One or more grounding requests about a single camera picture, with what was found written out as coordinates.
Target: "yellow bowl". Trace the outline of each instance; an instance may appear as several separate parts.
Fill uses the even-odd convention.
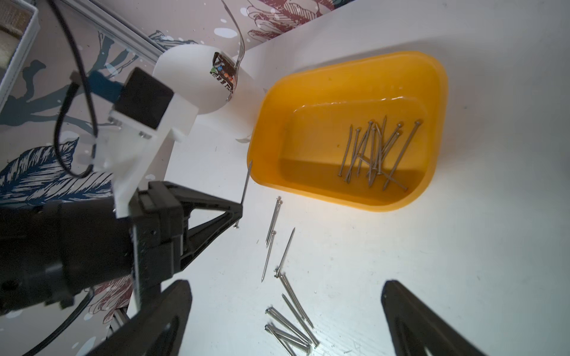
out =
[[[447,76],[434,58],[419,52],[398,52],[296,73],[279,80],[267,93],[249,147],[251,177],[261,185],[369,211],[390,211],[414,201],[435,172],[445,108]],[[393,178],[408,187],[388,184],[378,175],[368,187],[368,165],[351,182],[344,178],[351,164],[356,129],[359,140],[374,120],[385,137],[400,122],[401,137],[386,156],[390,172],[405,141],[421,120]],[[351,148],[339,177],[349,127]],[[366,156],[370,156],[370,141]]]

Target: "nail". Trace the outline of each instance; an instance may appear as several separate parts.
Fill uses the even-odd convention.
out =
[[[350,183],[350,181],[351,181],[352,168],[353,168],[354,165],[355,165],[356,157],[358,157],[358,155],[359,155],[360,148],[362,147],[362,145],[363,145],[363,143],[364,143],[364,140],[368,137],[368,133],[369,133],[368,130],[364,133],[364,136],[362,137],[362,141],[360,141],[360,143],[359,143],[359,145],[358,145],[358,149],[356,150],[356,156],[355,156],[355,157],[352,157],[352,162],[351,162],[350,168],[348,169],[347,177],[344,178],[344,181],[345,181],[346,183]]]
[[[243,200],[246,197],[246,190],[247,190],[247,183],[249,182],[249,176],[251,174],[251,165],[253,164],[253,161],[250,161],[249,167],[247,167],[247,177],[246,177],[246,184],[243,186],[243,193],[242,193],[242,209],[243,209]],[[235,222],[234,228],[239,228],[238,226],[239,220]]]
[[[389,175],[386,174],[386,172],[378,172],[377,175],[383,175],[385,176],[387,179],[390,179],[392,182],[394,182],[397,186],[399,186],[400,188],[402,188],[404,191],[408,190],[408,187],[405,187],[402,183],[400,183],[399,181],[395,180],[394,178],[390,177]]]
[[[392,146],[394,146],[394,144],[396,143],[396,140],[398,140],[398,137],[400,137],[400,135],[402,135],[402,133],[400,131],[398,131],[396,133],[396,135],[394,136],[394,139],[392,139],[390,141],[390,143],[388,144],[388,146],[386,146],[386,152],[382,152],[382,161],[384,161],[384,158],[386,158],[386,156],[388,155],[388,153],[392,149]]]
[[[382,171],[382,131],[380,130],[380,128],[378,127],[378,124],[374,123],[376,125],[376,132],[378,133],[378,152],[376,153],[376,170],[377,171]]]
[[[269,255],[271,254],[271,247],[273,246],[273,240],[275,239],[276,232],[273,231],[269,237],[269,249],[267,250],[267,258],[265,259],[265,267],[263,267],[263,274],[261,275],[261,282],[265,278],[265,271],[267,271],[267,263],[269,262]]]
[[[412,132],[410,132],[410,136],[408,136],[408,139],[406,140],[404,147],[402,147],[402,150],[400,151],[400,155],[396,159],[396,163],[394,163],[394,166],[392,167],[392,171],[390,172],[390,177],[392,177],[394,175],[396,168],[398,168],[398,164],[400,164],[400,161],[402,160],[402,156],[404,155],[404,152],[406,152],[406,149],[408,148],[408,145],[410,144],[412,137],[414,137],[414,134],[416,133],[416,131],[418,130],[418,127],[420,127],[422,122],[420,120],[418,120],[418,121],[414,122],[414,124],[415,124],[415,126],[412,129]],[[388,187],[388,183],[390,183],[390,180],[386,179],[386,183],[384,183],[384,187],[382,188],[382,190],[386,190],[386,188]]]
[[[305,330],[307,335],[309,335],[309,339],[311,339],[311,341],[313,342],[313,345],[315,345],[315,347],[317,347],[320,344],[319,340],[317,340],[317,338],[311,332],[311,329],[309,329],[309,327],[305,324],[303,319],[301,319],[301,316],[299,315],[299,313],[297,313],[297,310],[295,310],[295,308],[291,305],[291,302],[289,302],[289,299],[287,299],[285,294],[281,294],[281,296],[283,297],[285,304],[287,304],[287,306],[291,310],[291,313],[293,313],[293,315],[295,316],[295,319],[297,319],[299,324],[301,324],[301,326],[303,327],[303,330]]]
[[[303,334],[301,330],[297,329],[295,325],[293,325],[289,320],[287,320],[283,315],[281,315],[281,313],[279,313],[272,306],[265,309],[265,313],[269,314],[273,319],[277,320],[281,325],[288,328],[292,333],[294,333],[298,338],[303,340],[305,343],[308,344],[311,343],[311,339],[309,339],[305,334]]]
[[[279,214],[280,205],[283,204],[281,197],[277,197],[277,202],[275,203],[275,209],[273,209],[273,216],[271,217],[271,223],[269,224],[269,231],[267,232],[267,237],[265,238],[265,246],[269,246],[269,237],[273,232],[275,227],[275,221],[277,220],[277,214]]]
[[[285,274],[281,274],[279,275],[279,279],[281,279],[281,283],[283,284],[283,286],[285,287],[285,290],[287,291],[287,294],[289,294],[289,298],[291,298],[291,300],[293,301],[293,304],[295,304],[295,307],[297,308],[297,310],[299,311],[299,314],[301,314],[301,317],[307,322],[309,323],[309,325],[314,328],[313,323],[311,322],[311,320],[309,319],[309,316],[307,315],[307,313],[305,313],[305,310],[303,309],[303,307],[301,306],[301,303],[299,303],[299,300],[297,299],[297,296],[295,295],[295,292],[293,292],[293,288],[291,288],[291,284],[289,284],[289,280],[287,279],[287,277],[285,276]]]
[[[344,151],[343,163],[340,164],[340,170],[338,173],[339,177],[343,176],[344,162],[347,160],[348,150],[351,147],[351,140],[352,140],[352,125],[351,125],[351,129],[350,129],[349,135],[348,135],[347,149],[346,149],[346,151]]]
[[[390,144],[390,141],[394,138],[394,136],[396,135],[396,133],[399,131],[399,129],[402,127],[402,124],[397,124],[396,125],[396,129],[394,130],[394,132],[392,133],[392,135],[390,136],[390,138],[388,139],[388,142],[386,142],[386,144]]]
[[[283,257],[281,258],[281,263],[279,263],[279,267],[275,270],[275,278],[279,278],[279,274],[281,272],[281,267],[285,263],[285,256],[287,256],[287,251],[289,251],[289,246],[291,245],[291,240],[293,239],[293,234],[295,233],[295,228],[291,231],[291,236],[289,236],[289,241],[287,242],[287,246],[285,247],[285,252],[283,253]]]
[[[303,350],[307,355],[311,353],[311,345],[305,343],[303,340],[301,340],[300,338],[293,336],[291,334],[287,334],[286,332],[284,332],[283,330],[277,329],[276,327],[274,327],[272,324],[267,324],[265,325],[265,330],[268,333],[271,333],[269,331],[269,329],[273,330],[273,332],[279,337],[281,338],[281,340],[285,340],[285,342],[287,342],[289,345],[291,346],[295,346],[296,348],[298,348],[299,350]]]
[[[370,120],[368,121],[368,130],[366,131],[366,136],[365,136],[365,140],[364,140],[364,148],[362,149],[362,154],[364,155],[364,152],[366,152],[366,145],[368,144],[368,136],[370,134],[370,128],[372,127],[373,121]],[[360,166],[362,165],[362,161],[360,161],[358,163],[358,169],[356,170],[356,176],[358,177],[360,175]]]
[[[356,146],[358,145],[358,136],[360,134],[360,130],[362,129],[361,128],[356,129],[355,145],[352,148],[352,159],[354,159],[354,157],[356,156]]]
[[[386,129],[386,120],[388,119],[388,115],[384,116],[384,120],[382,120],[382,136],[385,136],[386,131],[384,131]]]
[[[374,168],[374,147],[376,143],[376,127],[372,128],[372,142],[370,146],[370,164],[368,165],[368,187],[372,185],[372,169]]]
[[[291,347],[289,347],[289,345],[287,345],[283,340],[281,340],[277,334],[275,334],[275,332],[271,329],[269,329],[269,332],[271,334],[273,334],[273,336],[275,336],[275,338],[277,339],[277,341],[279,341],[279,343],[281,344],[281,346],[283,346],[283,348],[285,350],[287,350],[287,352],[289,353],[290,356],[296,356],[295,353],[293,352],[293,350],[291,350]]]

